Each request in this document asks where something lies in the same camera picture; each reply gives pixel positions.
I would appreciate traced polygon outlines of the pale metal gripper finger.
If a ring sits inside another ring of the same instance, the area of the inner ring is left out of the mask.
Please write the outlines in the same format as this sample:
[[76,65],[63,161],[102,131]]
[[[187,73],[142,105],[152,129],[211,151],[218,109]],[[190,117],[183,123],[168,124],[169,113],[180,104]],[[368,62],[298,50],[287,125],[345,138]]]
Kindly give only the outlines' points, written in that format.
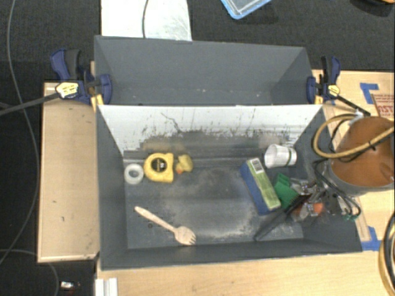
[[294,222],[301,222],[310,216],[313,211],[313,205],[311,203],[305,202],[293,210],[291,213],[291,218]]
[[300,195],[310,194],[309,182],[307,180],[290,179],[289,186]]

